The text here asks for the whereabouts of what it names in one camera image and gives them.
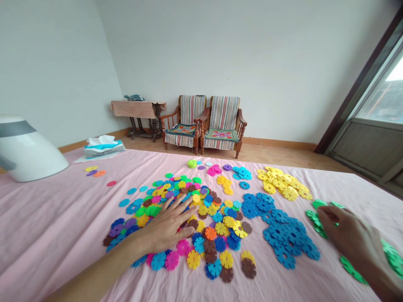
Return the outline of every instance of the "finger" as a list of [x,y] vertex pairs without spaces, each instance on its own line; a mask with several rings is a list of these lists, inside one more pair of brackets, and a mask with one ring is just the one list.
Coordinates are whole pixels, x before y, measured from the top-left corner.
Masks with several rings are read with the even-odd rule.
[[169,205],[171,204],[172,201],[173,201],[173,196],[164,203],[164,205],[162,206],[161,212],[165,211],[169,207]]
[[342,220],[350,215],[347,211],[345,211],[345,209],[340,209],[336,206],[320,206],[318,209],[325,212],[327,215],[336,216],[339,220]]
[[176,198],[175,202],[170,206],[172,210],[175,210],[178,205],[180,205],[181,201],[185,198],[186,195],[181,195]]
[[196,214],[198,210],[199,207],[197,206],[189,209],[188,211],[183,212],[181,215],[179,215],[178,222],[182,224],[184,221],[188,220],[192,215]]
[[194,234],[196,230],[192,226],[188,226],[184,229],[181,229],[178,233],[176,233],[175,237],[178,241],[185,239]]
[[178,215],[181,214],[188,207],[188,205],[191,204],[192,201],[193,198],[189,197],[184,203],[178,205],[178,207],[175,210],[178,213]]
[[329,236],[329,238],[332,238],[334,231],[336,231],[336,226],[334,225],[335,219],[330,218],[328,213],[321,208],[323,207],[318,207],[317,209],[320,223],[322,224],[324,232]]
[[347,212],[347,213],[349,213],[349,214],[355,216],[354,212],[351,211],[351,210],[349,210],[349,209],[347,209],[347,208],[343,208],[343,211],[345,211],[345,212]]

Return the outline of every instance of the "chair leg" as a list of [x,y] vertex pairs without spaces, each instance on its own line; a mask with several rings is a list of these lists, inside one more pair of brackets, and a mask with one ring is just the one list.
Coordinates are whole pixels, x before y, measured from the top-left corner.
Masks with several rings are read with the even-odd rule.
[[201,154],[204,155],[204,138],[200,138]]
[[245,125],[242,124],[241,135],[239,136],[238,148],[236,149],[235,159],[238,159],[239,152],[242,148],[243,133],[245,132]]
[[199,138],[197,136],[193,139],[194,153],[199,154]]
[[165,131],[162,130],[162,141],[164,142],[165,150],[168,150],[168,143],[165,142]]

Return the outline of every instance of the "pink bedsheet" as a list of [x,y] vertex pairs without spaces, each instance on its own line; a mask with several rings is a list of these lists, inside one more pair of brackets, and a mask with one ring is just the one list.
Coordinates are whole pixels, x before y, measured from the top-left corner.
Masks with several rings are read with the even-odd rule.
[[[66,154],[69,162],[82,150]],[[207,170],[189,169],[189,159],[246,167],[252,172],[251,188],[241,189],[232,172],[223,171],[233,181],[233,196],[226,196],[216,177]],[[102,177],[86,177],[84,169],[97,165],[107,171]],[[119,208],[132,187],[140,188],[166,173],[201,177],[203,183],[225,199],[242,200],[246,192],[263,192],[256,170],[264,164],[224,159],[183,156],[149,151],[126,150],[113,159],[73,164],[68,169],[45,179],[16,183],[8,175],[0,175],[0,300],[40,301],[89,264],[105,254],[102,241],[117,218],[129,216]],[[374,226],[399,251],[403,249],[403,203],[353,174],[293,167],[279,167],[297,177],[310,188],[313,197],[337,201],[348,206]],[[112,180],[113,187],[106,184]],[[144,197],[137,191],[130,198]],[[290,202],[279,193],[274,195],[277,208],[300,219],[308,235],[318,246],[322,258],[316,262],[304,254],[296,258],[296,269],[289,271],[277,260],[264,241],[266,224],[255,218],[253,233],[242,240],[241,250],[234,256],[234,279],[224,284],[205,276],[204,262],[191,271],[184,257],[173,272],[152,271],[147,265],[128,268],[103,301],[377,301],[371,289],[348,275],[332,245],[313,229],[304,211],[312,209],[310,201],[298,197]],[[257,277],[247,279],[240,264],[241,252],[255,256]]]

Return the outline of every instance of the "chair armrest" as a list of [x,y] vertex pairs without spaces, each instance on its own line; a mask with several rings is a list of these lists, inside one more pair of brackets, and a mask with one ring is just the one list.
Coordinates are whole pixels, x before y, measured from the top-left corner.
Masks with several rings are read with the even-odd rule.
[[209,117],[209,112],[210,108],[205,108],[201,117],[194,119],[194,122],[196,123],[197,121],[201,122],[207,120],[207,118]]
[[238,109],[238,118],[239,118],[239,121],[240,121],[244,126],[247,126],[247,125],[248,125],[248,123],[246,122],[246,120],[243,119],[243,116],[242,116],[242,109]]
[[173,112],[173,114],[170,114],[170,115],[162,115],[162,116],[160,116],[160,119],[165,119],[165,118],[167,118],[167,117],[174,116],[175,114],[178,113],[178,110],[179,110],[179,106],[176,106],[176,109],[175,109],[175,111]]

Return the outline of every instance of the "window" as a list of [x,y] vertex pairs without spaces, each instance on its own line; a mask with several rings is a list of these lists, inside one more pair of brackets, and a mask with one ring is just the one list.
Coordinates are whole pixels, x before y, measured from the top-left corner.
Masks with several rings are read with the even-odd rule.
[[358,118],[403,123],[403,51],[370,93]]

